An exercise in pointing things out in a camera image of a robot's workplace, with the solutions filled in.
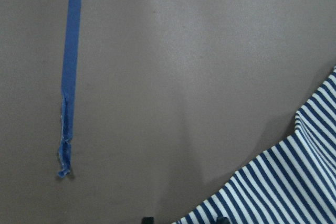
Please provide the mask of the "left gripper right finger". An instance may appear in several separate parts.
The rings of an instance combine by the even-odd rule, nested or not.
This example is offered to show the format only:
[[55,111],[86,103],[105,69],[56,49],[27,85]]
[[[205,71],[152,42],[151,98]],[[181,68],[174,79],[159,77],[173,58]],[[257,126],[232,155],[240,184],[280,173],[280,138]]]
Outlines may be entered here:
[[219,216],[216,219],[216,224],[228,224],[228,218],[224,216]]

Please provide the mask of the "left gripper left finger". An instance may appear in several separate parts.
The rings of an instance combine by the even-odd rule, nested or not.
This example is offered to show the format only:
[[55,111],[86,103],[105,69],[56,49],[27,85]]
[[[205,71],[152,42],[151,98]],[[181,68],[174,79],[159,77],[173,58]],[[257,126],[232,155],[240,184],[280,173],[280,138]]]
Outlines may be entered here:
[[154,217],[143,217],[142,224],[154,224]]

